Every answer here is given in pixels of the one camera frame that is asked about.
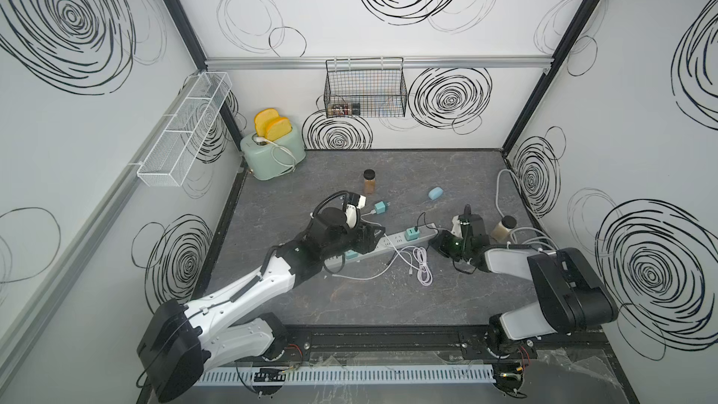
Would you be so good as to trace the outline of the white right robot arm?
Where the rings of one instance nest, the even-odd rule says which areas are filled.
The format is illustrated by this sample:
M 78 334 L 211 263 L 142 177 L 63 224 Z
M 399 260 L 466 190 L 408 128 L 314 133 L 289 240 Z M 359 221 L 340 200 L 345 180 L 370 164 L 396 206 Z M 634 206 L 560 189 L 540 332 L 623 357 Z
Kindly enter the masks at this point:
M 615 300 L 580 250 L 557 249 L 546 239 L 516 242 L 516 224 L 507 215 L 487 232 L 484 219 L 465 206 L 452 219 L 452 229 L 439 229 L 429 241 L 454 265 L 468 264 L 464 274 L 482 271 L 532 282 L 534 302 L 490 318 L 484 345 L 491 355 L 505 357 L 527 340 L 569 335 L 617 320 Z

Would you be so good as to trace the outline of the teal charger with black cable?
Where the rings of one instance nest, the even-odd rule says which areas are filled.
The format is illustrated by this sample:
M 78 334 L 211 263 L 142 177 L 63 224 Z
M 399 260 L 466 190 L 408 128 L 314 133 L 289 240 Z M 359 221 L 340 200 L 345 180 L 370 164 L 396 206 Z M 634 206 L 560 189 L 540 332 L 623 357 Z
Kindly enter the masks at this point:
M 417 226 L 410 227 L 405 230 L 405 239 L 406 241 L 417 241 L 417 239 L 420 238 L 421 231 L 418 229 Z

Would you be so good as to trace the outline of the white power strip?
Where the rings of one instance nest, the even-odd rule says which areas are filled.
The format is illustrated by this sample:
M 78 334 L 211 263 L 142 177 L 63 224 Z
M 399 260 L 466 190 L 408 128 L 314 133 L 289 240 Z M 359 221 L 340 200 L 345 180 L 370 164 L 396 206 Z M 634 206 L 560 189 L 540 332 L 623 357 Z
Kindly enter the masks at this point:
M 384 256 L 394 254 L 396 249 L 402 250 L 411 246 L 419 246 L 420 244 L 428 243 L 430 239 L 439 234 L 436 228 L 431 226 L 420 226 L 421 231 L 420 238 L 417 241 L 406 241 L 405 231 L 394 233 L 391 235 L 385 235 L 379 242 L 379 245 L 373 252 L 368 254 L 357 254 L 357 252 L 349 252 L 344 256 L 335 256 L 325 262 L 325 265 L 333 272 L 339 272 L 341 266 L 349 267 L 349 265 L 358 263 L 364 260 L 371 259 L 376 256 Z

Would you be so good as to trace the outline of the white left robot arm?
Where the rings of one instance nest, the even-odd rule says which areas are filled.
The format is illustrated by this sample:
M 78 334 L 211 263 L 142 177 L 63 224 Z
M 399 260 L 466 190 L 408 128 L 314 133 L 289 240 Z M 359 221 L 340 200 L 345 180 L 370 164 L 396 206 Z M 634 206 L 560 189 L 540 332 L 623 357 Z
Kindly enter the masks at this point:
M 241 318 L 325 270 L 327 260 L 373 252 L 385 232 L 364 221 L 354 205 L 316 209 L 307 227 L 272 246 L 258 269 L 200 299 L 162 303 L 136 350 L 145 387 L 168 403 L 212 368 L 245 357 L 280 356 L 286 330 L 274 314 L 248 323 Z

